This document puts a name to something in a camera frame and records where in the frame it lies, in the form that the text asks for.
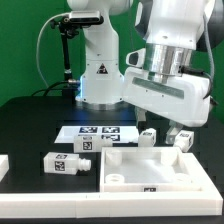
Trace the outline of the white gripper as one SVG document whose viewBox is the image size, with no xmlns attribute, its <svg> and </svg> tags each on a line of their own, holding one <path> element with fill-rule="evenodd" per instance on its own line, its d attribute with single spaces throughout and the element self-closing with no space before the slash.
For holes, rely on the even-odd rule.
<svg viewBox="0 0 224 224">
<path fill-rule="evenodd" d="M 129 67 L 124 75 L 123 99 L 137 106 L 135 115 L 139 131 L 146 129 L 145 110 L 169 119 L 165 143 L 172 145 L 183 125 L 201 127 L 207 122 L 208 89 L 207 78 L 183 74 L 171 76 L 162 84 L 149 80 L 147 71 Z"/>
</svg>

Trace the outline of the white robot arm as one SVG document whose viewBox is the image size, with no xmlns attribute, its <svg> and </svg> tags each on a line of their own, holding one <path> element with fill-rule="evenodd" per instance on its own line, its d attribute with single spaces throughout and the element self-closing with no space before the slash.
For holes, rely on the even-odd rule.
<svg viewBox="0 0 224 224">
<path fill-rule="evenodd" d="M 166 141 L 182 127 L 207 122 L 214 73 L 190 67 L 194 51 L 210 51 L 224 40 L 223 0 L 139 0 L 135 29 L 145 46 L 127 55 L 118 68 L 118 35 L 109 17 L 124 12 L 120 0 L 67 0 L 71 19 L 87 26 L 86 69 L 81 76 L 81 103 L 98 109 L 125 101 L 170 120 Z"/>
</svg>

